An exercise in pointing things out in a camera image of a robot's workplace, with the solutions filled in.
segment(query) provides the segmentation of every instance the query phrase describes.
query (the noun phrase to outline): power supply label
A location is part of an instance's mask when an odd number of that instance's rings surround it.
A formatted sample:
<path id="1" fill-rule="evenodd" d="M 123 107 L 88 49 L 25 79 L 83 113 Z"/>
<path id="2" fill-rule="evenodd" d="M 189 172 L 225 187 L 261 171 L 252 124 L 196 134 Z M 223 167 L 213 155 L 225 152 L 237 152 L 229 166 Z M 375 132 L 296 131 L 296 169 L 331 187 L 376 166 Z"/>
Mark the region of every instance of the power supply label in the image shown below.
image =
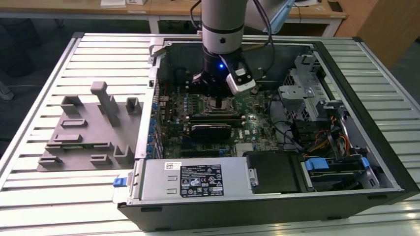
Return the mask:
<path id="1" fill-rule="evenodd" d="M 221 165 L 181 166 L 180 175 L 181 197 L 223 196 Z"/>

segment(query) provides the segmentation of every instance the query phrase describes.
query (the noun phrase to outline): wooden desk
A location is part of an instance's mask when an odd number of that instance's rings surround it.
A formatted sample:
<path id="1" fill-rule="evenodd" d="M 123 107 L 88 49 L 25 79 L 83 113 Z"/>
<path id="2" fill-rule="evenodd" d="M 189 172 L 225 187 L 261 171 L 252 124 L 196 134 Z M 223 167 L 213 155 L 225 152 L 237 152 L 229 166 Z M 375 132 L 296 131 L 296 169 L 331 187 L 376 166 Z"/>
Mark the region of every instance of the wooden desk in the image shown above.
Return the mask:
<path id="1" fill-rule="evenodd" d="M 159 33 L 159 20 L 189 20 L 189 8 L 196 0 L 148 0 L 144 5 L 128 4 L 125 8 L 101 9 L 100 0 L 0 0 L 0 17 L 148 20 L 151 32 Z M 200 15 L 200 6 L 193 12 Z M 327 0 L 311 7 L 291 10 L 287 23 L 327 24 L 323 36 L 332 37 L 347 17 L 333 12 Z"/>
<path id="2" fill-rule="evenodd" d="M 189 9 L 196 2 L 197 0 L 152 0 L 149 20 L 156 21 L 153 23 L 156 25 L 159 20 L 188 20 Z M 196 19 L 199 18 L 200 11 L 200 6 L 197 6 L 193 11 Z M 340 23 L 345 18 L 347 13 L 332 11 L 328 1 L 323 0 L 319 5 L 300 7 L 300 9 L 293 7 L 287 23 L 327 24 L 323 36 L 333 37 Z"/>
<path id="3" fill-rule="evenodd" d="M 144 5 L 101 9 L 100 0 L 0 0 L 0 12 L 131 14 L 135 11 L 148 14 L 151 3 L 148 0 Z"/>

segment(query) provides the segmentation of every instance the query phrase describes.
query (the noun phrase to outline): blue drive latch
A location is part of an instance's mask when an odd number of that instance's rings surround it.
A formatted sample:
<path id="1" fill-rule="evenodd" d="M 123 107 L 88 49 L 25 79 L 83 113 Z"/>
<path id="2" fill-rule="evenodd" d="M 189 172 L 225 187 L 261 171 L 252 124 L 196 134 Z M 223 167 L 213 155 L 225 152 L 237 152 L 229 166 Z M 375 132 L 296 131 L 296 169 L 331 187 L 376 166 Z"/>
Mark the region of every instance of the blue drive latch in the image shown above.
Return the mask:
<path id="1" fill-rule="evenodd" d="M 328 162 L 327 162 L 325 158 L 309 158 L 304 162 L 304 165 L 305 165 L 308 171 L 329 169 Z"/>

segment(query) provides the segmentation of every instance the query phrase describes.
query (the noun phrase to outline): red wire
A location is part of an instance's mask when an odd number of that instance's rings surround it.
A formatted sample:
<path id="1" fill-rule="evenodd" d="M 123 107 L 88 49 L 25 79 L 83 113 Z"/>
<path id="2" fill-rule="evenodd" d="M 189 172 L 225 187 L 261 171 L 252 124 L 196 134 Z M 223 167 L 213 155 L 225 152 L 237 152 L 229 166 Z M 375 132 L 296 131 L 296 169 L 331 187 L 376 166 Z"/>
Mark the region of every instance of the red wire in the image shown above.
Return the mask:
<path id="1" fill-rule="evenodd" d="M 320 132 L 317 132 L 315 136 L 315 143 L 317 143 L 317 137 L 320 136 L 321 133 L 327 132 L 328 130 L 323 129 Z"/>

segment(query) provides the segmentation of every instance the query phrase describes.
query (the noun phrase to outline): green circuit board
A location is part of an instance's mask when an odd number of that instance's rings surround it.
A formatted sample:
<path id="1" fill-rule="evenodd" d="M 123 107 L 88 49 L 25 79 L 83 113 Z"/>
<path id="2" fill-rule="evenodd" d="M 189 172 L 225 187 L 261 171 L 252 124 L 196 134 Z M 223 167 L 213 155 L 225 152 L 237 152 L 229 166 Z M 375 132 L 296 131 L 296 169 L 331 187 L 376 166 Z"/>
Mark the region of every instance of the green circuit board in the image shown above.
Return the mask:
<path id="1" fill-rule="evenodd" d="M 160 99 L 164 133 L 164 158 L 229 157 L 237 156 L 236 144 L 248 144 L 251 150 L 277 150 L 275 132 L 268 123 L 268 98 L 264 93 L 243 93 L 228 98 L 224 109 L 216 109 L 203 95 L 175 92 Z M 213 116 L 236 117 L 231 138 L 217 143 L 197 143 L 189 137 L 189 117 L 208 118 L 209 124 L 225 124 Z"/>

